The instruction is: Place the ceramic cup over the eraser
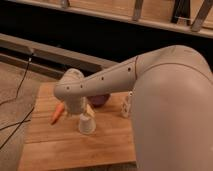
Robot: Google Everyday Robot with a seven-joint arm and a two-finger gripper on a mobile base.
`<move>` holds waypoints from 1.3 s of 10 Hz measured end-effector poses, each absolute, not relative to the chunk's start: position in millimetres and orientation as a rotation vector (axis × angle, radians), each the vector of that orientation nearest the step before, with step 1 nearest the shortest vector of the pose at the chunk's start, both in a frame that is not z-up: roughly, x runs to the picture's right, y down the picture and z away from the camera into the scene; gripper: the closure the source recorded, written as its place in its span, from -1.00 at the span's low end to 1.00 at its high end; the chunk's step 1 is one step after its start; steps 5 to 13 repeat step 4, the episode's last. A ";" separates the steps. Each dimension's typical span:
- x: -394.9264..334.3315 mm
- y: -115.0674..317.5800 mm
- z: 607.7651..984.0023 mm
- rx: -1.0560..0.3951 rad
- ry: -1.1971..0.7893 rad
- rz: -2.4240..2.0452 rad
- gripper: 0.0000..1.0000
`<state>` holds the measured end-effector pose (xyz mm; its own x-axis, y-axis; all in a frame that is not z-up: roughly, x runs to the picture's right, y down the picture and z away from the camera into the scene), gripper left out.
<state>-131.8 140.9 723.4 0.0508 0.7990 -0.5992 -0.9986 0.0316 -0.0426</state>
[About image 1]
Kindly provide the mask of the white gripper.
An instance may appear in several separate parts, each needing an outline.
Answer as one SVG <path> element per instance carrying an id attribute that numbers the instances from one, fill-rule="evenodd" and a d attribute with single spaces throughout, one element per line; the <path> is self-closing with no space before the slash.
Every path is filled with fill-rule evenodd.
<path id="1" fill-rule="evenodd" d="M 86 99 L 84 97 L 68 99 L 65 106 L 69 115 L 80 115 L 85 111 Z"/>

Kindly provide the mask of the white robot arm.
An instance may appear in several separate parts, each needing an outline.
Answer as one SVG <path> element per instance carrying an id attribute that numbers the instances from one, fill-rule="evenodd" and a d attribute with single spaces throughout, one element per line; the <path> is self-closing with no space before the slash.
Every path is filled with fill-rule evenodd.
<path id="1" fill-rule="evenodd" d="M 213 171 L 213 72 L 196 50 L 172 45 L 89 77 L 66 73 L 62 101 L 130 91 L 138 171 Z"/>

